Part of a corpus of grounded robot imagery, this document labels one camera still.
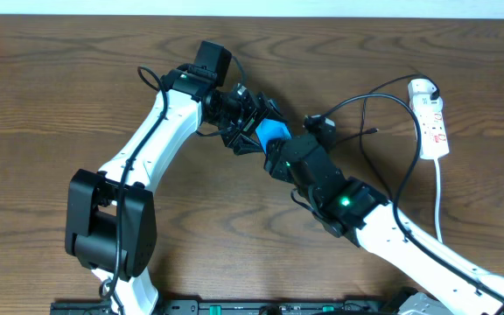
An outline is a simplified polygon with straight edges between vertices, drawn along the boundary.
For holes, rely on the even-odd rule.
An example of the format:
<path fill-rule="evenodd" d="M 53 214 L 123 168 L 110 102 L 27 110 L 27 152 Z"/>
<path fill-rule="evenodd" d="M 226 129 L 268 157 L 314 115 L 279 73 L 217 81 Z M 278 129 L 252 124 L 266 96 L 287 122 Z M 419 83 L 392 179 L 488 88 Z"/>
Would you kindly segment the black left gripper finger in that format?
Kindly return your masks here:
<path fill-rule="evenodd" d="M 269 113 L 266 115 L 266 119 L 277 121 L 280 123 L 286 123 L 287 120 L 284 118 L 283 114 L 277 106 L 277 102 L 274 99 L 268 99 Z"/>
<path fill-rule="evenodd" d="M 233 141 L 233 152 L 236 156 L 263 152 L 263 147 L 256 140 L 238 134 Z"/>

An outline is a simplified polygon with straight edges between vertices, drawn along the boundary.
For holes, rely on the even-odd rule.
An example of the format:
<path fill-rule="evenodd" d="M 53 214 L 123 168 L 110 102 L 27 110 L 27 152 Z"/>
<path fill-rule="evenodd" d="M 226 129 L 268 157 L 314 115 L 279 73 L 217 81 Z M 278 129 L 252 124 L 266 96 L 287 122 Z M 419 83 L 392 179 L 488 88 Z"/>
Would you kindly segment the blue Galaxy smartphone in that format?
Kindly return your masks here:
<path fill-rule="evenodd" d="M 255 129 L 255 134 L 264 152 L 267 152 L 267 145 L 269 141 L 292 138 L 290 130 L 285 122 L 279 122 L 271 119 L 263 119 Z"/>

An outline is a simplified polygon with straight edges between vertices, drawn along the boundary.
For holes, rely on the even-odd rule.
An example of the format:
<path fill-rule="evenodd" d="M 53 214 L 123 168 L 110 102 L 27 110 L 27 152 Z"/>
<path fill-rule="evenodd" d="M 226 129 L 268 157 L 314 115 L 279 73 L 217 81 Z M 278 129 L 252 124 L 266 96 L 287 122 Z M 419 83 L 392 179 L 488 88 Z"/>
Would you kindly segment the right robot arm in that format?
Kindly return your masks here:
<path fill-rule="evenodd" d="M 504 276 L 446 247 L 371 185 L 345 177 L 318 137 L 262 136 L 261 144 L 265 170 L 293 184 L 329 234 L 396 266 L 453 314 L 504 314 Z"/>

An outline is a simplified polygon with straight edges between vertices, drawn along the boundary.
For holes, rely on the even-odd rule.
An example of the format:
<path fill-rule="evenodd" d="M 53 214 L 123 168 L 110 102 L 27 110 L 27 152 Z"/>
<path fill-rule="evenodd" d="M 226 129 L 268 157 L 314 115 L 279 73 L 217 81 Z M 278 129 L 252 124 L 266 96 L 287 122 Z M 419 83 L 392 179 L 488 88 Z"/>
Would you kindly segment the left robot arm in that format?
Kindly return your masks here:
<path fill-rule="evenodd" d="M 156 247 L 154 194 L 185 140 L 202 123 L 236 155 L 265 152 L 291 133 L 277 104 L 243 81 L 222 92 L 237 58 L 224 46 L 200 44 L 194 62 L 154 75 L 148 116 L 98 171 L 80 169 L 68 188 L 65 249 L 100 281 L 96 303 L 54 303 L 53 314 L 152 314 L 160 299 L 148 264 Z"/>

